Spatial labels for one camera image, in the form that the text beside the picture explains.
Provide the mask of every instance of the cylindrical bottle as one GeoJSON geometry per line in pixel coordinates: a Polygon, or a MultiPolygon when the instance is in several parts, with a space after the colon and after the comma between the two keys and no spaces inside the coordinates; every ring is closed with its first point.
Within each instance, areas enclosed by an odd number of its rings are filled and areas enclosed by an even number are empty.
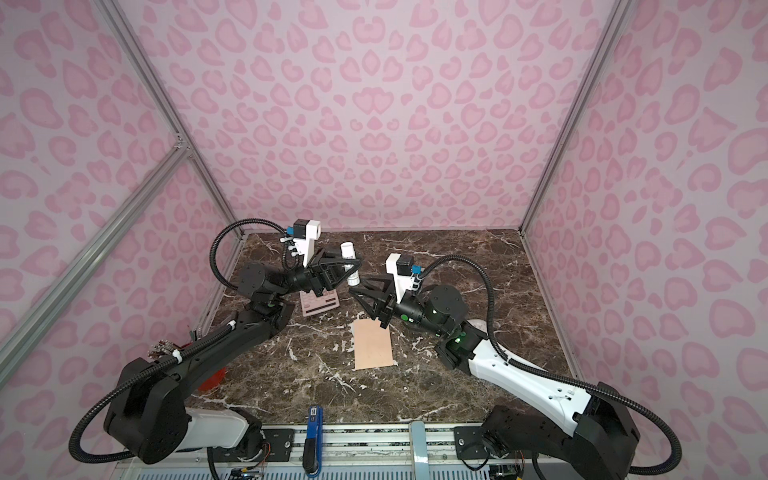
{"type": "MultiPolygon", "coordinates": [[[[355,257],[355,247],[352,245],[352,242],[344,242],[341,244],[341,256],[347,259],[356,258],[355,257]]],[[[352,268],[350,265],[345,265],[344,269],[349,270],[352,268]]],[[[360,284],[360,275],[355,272],[352,275],[348,276],[346,278],[346,283],[349,286],[355,286],[360,284]]]]}

